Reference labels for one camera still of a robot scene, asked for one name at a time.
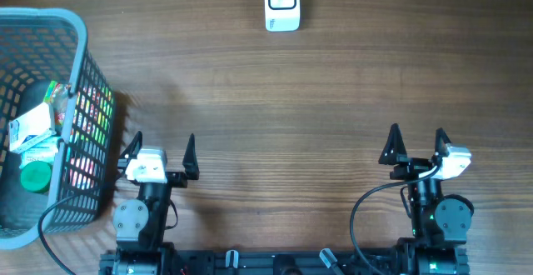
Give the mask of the green lid jar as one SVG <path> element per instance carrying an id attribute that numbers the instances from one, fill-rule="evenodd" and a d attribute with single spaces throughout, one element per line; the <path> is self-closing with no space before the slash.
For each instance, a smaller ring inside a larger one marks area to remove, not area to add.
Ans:
<path id="1" fill-rule="evenodd" d="M 31 193 L 46 193 L 49 190 L 51 178 L 51 166 L 46 162 L 34 161 L 22 169 L 20 183 Z"/>

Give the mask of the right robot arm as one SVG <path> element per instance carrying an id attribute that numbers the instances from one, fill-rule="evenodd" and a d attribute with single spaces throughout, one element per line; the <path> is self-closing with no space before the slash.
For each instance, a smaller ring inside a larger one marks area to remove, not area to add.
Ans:
<path id="1" fill-rule="evenodd" d="M 445 195 L 441 184 L 459 177 L 471 164 L 471 151 L 436 130 L 435 153 L 428 159 L 409 157 L 399 125 L 394 123 L 378 160 L 391 165 L 390 179 L 406 185 L 401 200 L 411 220 L 412 237 L 395 245 L 390 274 L 464 275 L 471 269 L 466 250 L 474 206 L 458 194 Z"/>

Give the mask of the colourful gummy candy bag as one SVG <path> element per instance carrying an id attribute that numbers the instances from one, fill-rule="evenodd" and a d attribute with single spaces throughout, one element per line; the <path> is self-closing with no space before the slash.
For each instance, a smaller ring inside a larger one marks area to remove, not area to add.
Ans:
<path id="1" fill-rule="evenodd" d="M 52 107 L 55 128 L 58 132 L 62 131 L 65 122 L 69 91 L 69 84 L 51 81 L 43 98 L 43 101 Z"/>

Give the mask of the teal tissue packet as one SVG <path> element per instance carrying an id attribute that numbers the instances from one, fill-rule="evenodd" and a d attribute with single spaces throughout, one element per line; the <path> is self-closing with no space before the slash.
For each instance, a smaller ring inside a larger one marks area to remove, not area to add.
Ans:
<path id="1" fill-rule="evenodd" d="M 21 154 L 20 169 L 24 169 L 29 163 L 45 162 L 53 164 L 58 153 L 58 136 L 49 137 Z"/>

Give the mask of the orange white snack packet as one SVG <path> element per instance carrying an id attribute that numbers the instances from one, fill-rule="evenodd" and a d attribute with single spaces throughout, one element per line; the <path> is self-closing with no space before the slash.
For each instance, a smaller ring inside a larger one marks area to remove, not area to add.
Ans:
<path id="1" fill-rule="evenodd" d="M 69 173 L 69 182 L 78 189 L 86 190 L 95 186 L 94 161 L 86 157 L 73 157 L 70 159 L 73 167 Z"/>

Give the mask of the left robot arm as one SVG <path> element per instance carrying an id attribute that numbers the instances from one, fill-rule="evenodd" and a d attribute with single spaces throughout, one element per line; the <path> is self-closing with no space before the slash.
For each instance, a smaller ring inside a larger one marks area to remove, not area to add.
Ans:
<path id="1" fill-rule="evenodd" d="M 158 147 L 143 147 L 138 132 L 120 155 L 117 169 L 139 187 L 134 199 L 122 202 L 113 214 L 117 249 L 109 258 L 102 258 L 101 274 L 185 274 L 187 265 L 174 244 L 164 241 L 168 210 L 176 205 L 172 189 L 186 188 L 200 175 L 195 149 L 195 136 L 188 139 L 181 171 L 167 170 L 167 155 Z"/>

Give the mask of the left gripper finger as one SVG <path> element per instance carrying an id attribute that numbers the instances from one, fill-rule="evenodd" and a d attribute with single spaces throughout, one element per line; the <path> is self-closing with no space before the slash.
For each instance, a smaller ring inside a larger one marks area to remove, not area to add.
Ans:
<path id="1" fill-rule="evenodd" d="M 192 133 L 189 137 L 187 148 L 182 159 L 182 166 L 188 180 L 198 180 L 200 170 L 197 162 L 195 135 Z"/>
<path id="2" fill-rule="evenodd" d="M 125 150 L 121 153 L 120 161 L 129 161 L 137 157 L 137 154 L 142 148 L 142 132 L 138 131 L 132 141 L 128 144 Z"/>

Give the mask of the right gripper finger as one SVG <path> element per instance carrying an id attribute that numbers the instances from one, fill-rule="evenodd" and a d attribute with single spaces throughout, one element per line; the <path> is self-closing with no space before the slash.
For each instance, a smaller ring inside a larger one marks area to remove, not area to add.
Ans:
<path id="1" fill-rule="evenodd" d="M 442 127 L 438 128 L 435 139 L 435 156 L 447 157 L 449 155 L 448 144 L 451 144 L 451 140 L 448 138 L 445 130 Z"/>
<path id="2" fill-rule="evenodd" d="M 401 130 L 397 123 L 393 123 L 378 163 L 382 165 L 397 165 L 407 162 L 407 151 L 403 143 Z"/>

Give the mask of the white blue carton box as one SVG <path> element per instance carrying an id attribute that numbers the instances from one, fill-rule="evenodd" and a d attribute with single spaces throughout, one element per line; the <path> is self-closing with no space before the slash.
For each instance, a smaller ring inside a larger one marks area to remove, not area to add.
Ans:
<path id="1" fill-rule="evenodd" d="M 42 102 L 8 124 L 9 151 L 22 154 L 57 134 L 53 108 Z"/>

